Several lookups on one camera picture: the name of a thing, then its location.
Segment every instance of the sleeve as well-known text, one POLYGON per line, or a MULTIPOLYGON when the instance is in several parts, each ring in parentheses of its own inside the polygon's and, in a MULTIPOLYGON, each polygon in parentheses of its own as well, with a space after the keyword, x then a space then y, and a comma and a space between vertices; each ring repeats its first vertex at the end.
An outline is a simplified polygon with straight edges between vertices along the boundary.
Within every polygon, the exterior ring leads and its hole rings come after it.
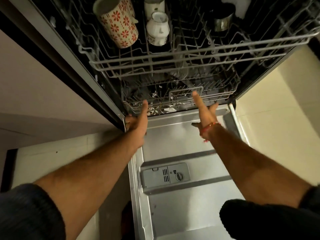
POLYGON ((306 193, 299 209, 228 200, 220 210, 220 219, 236 240, 320 239, 319 202, 318 187, 306 193))
POLYGON ((0 194, 0 239, 65 240, 65 225, 46 191, 24 184, 0 194))

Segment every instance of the dishwasher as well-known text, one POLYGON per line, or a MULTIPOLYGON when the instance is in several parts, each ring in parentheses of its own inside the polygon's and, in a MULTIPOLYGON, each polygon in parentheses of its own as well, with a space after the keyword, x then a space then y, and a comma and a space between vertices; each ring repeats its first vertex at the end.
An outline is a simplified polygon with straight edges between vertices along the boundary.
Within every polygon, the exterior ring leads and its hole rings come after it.
POLYGON ((125 116, 148 101, 145 145, 128 165, 136 239, 230 239, 219 210, 243 196, 191 126, 199 121, 191 94, 207 106, 219 102, 218 121, 247 142, 236 99, 319 34, 320 0, 250 0, 224 32, 208 15, 213 0, 165 0, 170 33, 161 47, 147 41, 144 0, 131 1, 139 35, 122 49, 93 14, 95 0, 9 0, 0 9, 47 42, 52 60, 70 66, 79 93, 116 127, 125 131, 125 116))

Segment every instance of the hand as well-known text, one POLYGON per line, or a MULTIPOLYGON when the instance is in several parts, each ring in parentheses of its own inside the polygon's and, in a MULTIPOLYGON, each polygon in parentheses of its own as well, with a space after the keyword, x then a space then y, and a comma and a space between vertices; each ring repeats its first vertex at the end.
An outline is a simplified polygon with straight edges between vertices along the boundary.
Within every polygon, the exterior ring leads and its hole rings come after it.
MULTIPOLYGON (((192 97, 193 97, 194 103, 199 109, 199 117, 200 117, 200 123, 192 123, 194 127, 197 127, 199 131, 201 131, 202 128, 206 127, 207 125, 210 125, 211 123, 214 123, 214 122, 218 122, 218 119, 216 117, 216 109, 219 105, 218 103, 211 105, 208 109, 208 107, 203 103, 202 98, 199 96, 199 94, 196 91, 192 92, 192 97)), ((209 140, 208 132, 204 132, 201 137, 203 139, 209 140)))
POLYGON ((125 118, 126 129, 128 132, 134 133, 135 140, 138 143, 138 147, 142 147, 144 144, 144 135, 147 132, 148 127, 148 102, 146 100, 142 103, 141 113, 138 117, 129 115, 125 118))

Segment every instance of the bracelet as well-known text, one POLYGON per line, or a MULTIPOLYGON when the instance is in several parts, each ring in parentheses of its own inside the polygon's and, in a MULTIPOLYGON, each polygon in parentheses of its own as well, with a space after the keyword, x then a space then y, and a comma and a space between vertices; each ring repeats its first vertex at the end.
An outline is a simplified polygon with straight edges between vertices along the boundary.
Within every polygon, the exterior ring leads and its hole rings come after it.
POLYGON ((201 130, 200 130, 200 136, 202 137, 202 134, 207 132, 212 126, 214 126, 215 124, 219 124, 219 122, 212 122, 210 123, 209 125, 203 127, 201 130))

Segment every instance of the forearm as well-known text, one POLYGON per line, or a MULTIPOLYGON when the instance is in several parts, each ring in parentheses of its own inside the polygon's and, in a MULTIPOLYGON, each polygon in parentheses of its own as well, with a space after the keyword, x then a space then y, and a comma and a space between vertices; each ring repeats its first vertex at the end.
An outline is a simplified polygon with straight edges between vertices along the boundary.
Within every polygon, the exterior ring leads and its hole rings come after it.
POLYGON ((112 190, 136 152, 134 131, 40 178, 66 225, 67 239, 75 239, 112 190))
POLYGON ((297 207, 311 187, 220 125, 211 129, 210 142, 246 200, 297 207))

